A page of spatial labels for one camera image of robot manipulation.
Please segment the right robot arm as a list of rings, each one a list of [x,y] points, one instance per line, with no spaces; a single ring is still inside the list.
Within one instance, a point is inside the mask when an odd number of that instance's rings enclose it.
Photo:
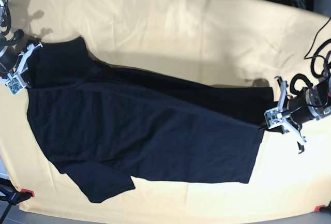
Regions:
[[[11,39],[6,36],[11,30],[11,13],[8,7],[9,0],[1,0],[1,84],[6,85],[12,95],[24,88],[30,88],[31,83],[27,74],[27,60],[33,52],[42,48],[42,43],[30,43],[26,49],[17,53],[14,46],[24,38],[24,32],[18,29]]]

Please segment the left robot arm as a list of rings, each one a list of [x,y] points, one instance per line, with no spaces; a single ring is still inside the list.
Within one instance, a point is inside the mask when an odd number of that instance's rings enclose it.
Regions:
[[[268,129],[281,127],[283,134],[296,136],[299,153],[305,151],[306,138],[301,135],[304,123],[321,120],[330,116],[330,52],[323,58],[322,77],[317,85],[312,85],[305,75],[295,76],[291,84],[277,77],[280,87],[280,98],[276,107],[264,113]],[[287,87],[294,89],[297,80],[306,82],[306,87],[295,96],[287,92]]]

